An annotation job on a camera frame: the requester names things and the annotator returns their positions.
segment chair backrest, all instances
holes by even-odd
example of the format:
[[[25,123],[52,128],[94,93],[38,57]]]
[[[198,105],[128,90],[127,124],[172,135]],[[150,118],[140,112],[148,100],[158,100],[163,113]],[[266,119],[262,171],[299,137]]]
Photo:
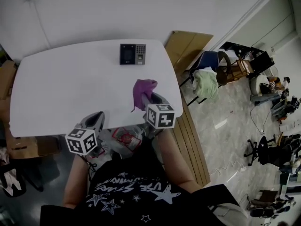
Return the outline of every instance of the chair backrest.
[[[205,51],[201,54],[200,58],[195,61],[193,66],[189,69],[189,77],[191,82],[193,82],[193,73],[196,70],[211,67],[212,69],[218,67],[219,60],[218,54],[215,51]]]

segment purple cloth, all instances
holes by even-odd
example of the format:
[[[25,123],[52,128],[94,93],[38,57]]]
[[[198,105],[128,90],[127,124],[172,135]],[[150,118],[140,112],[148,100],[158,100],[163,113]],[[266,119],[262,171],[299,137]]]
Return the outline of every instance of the purple cloth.
[[[133,87],[133,99],[134,99],[134,109],[135,107],[139,108],[142,111],[145,111],[143,102],[142,102],[142,95],[145,94],[146,97],[150,100],[153,89],[156,88],[157,82],[154,80],[137,80],[134,87]]]

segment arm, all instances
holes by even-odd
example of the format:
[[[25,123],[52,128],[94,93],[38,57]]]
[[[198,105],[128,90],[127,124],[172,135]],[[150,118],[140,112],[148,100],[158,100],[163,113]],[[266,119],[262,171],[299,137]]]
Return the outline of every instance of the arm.
[[[170,130],[166,129],[158,135],[158,144],[169,180],[189,193],[201,189],[194,180]]]
[[[76,155],[65,187],[64,207],[74,209],[86,197],[87,174],[88,165]]]

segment tiled floor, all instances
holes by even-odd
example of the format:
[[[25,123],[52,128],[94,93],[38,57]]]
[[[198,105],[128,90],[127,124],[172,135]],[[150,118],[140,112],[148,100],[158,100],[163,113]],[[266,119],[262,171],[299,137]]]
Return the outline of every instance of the tiled floor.
[[[187,102],[195,97],[190,81],[181,89]],[[248,167],[248,159],[243,157],[250,150],[247,140],[259,141],[262,137],[250,117],[254,107],[250,95],[248,79],[243,78],[220,87],[215,101],[206,100],[200,105],[194,102],[189,106],[211,174],[210,185],[224,183],[238,202],[243,199],[242,204],[245,194],[252,198],[262,188],[277,187],[279,176],[277,167],[258,162]],[[266,102],[252,111],[259,130],[267,118],[264,126],[267,139],[279,134],[279,123],[272,120],[270,108],[270,102]],[[241,167],[245,168],[235,174]]]

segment star print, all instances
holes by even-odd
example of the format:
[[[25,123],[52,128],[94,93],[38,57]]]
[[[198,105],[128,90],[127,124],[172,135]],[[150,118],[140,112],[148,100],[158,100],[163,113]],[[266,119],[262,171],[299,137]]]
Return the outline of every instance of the star print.
[[[134,196],[133,196],[133,200],[135,200],[136,202],[138,202],[139,199],[141,199],[141,198],[139,197],[139,195],[134,195]]]
[[[173,198],[179,196],[181,193],[176,193],[176,194],[172,194],[170,192],[171,186],[170,184],[167,185],[167,187],[165,188],[165,190],[163,192],[157,192],[157,191],[151,191],[153,194],[157,195],[157,198],[155,199],[155,201],[157,200],[164,200],[169,204],[173,204]]]
[[[96,207],[96,205],[98,204],[98,202],[102,199],[107,199],[107,198],[104,198],[103,197],[103,194],[100,194],[100,195],[95,195],[93,194],[93,198],[89,199],[88,201],[86,202],[92,202],[94,203],[94,207]]]
[[[118,176],[122,176],[124,178],[126,177],[126,175],[128,175],[128,173],[126,173],[126,172],[121,172],[121,173],[118,174]]]
[[[142,219],[141,219],[141,220],[143,220],[145,223],[146,223],[147,221],[151,221],[149,215],[146,215],[146,216],[142,215]]]
[[[114,203],[114,199],[112,199],[111,201],[109,202],[106,202],[106,201],[101,201],[104,205],[102,211],[109,211],[109,213],[111,215],[114,215],[114,211],[115,209],[118,209],[120,208],[120,206],[118,206],[117,204]]]

